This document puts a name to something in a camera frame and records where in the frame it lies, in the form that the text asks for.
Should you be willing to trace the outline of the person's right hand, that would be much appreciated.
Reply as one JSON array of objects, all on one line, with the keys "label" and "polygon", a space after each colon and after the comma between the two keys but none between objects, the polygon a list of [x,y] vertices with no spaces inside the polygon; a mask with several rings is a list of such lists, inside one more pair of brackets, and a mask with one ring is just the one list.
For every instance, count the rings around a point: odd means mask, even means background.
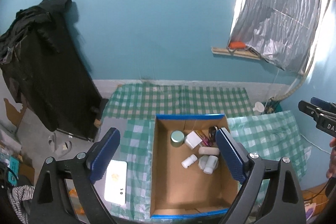
[{"label": "person's right hand", "polygon": [[335,138],[331,140],[330,147],[332,148],[332,150],[330,154],[329,168],[326,173],[326,177],[328,179],[335,177],[335,174],[336,174],[336,139]]}]

